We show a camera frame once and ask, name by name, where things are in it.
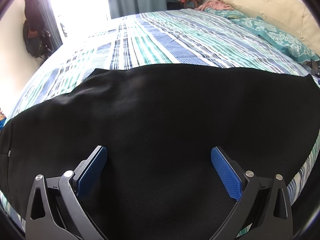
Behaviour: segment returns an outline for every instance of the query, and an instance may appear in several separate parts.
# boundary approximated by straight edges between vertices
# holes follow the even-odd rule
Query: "pillow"
[[[247,15],[245,15],[242,12],[239,12],[237,10],[213,10],[212,8],[206,8],[204,9],[205,12],[211,13],[226,19],[241,19],[241,18],[247,18]]]
[[[231,21],[244,27],[249,32],[261,36],[297,63],[308,62],[311,61],[311,59],[314,61],[320,60],[320,58],[299,39],[265,22],[261,17],[234,19]]]

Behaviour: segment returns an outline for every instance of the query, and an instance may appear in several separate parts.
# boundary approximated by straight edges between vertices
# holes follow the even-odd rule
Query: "headboard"
[[[320,55],[320,28],[308,8],[297,0],[224,0],[249,17],[266,22],[300,39]]]

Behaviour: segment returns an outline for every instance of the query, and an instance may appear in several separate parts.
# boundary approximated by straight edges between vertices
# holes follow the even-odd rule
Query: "window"
[[[102,29],[110,19],[108,0],[50,0],[62,41]]]

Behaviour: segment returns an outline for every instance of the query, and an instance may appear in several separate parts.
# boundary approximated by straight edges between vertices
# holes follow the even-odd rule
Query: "backpack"
[[[25,0],[24,10],[26,20],[23,24],[23,40],[28,53],[33,57],[44,56],[47,59],[52,54],[51,35],[45,28],[39,9],[38,0]]]

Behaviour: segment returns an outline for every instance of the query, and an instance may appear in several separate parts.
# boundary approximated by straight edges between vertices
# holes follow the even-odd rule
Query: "blue and green plaid bedding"
[[[111,20],[105,30],[64,44],[24,87],[7,121],[35,104],[71,92],[95,68],[125,70],[157,63],[308,74],[305,67],[266,41],[222,17],[192,9],[143,13]],[[319,148],[320,135],[305,164],[287,187],[291,204],[300,195]],[[25,221],[1,191],[0,199],[7,214],[25,231]]]

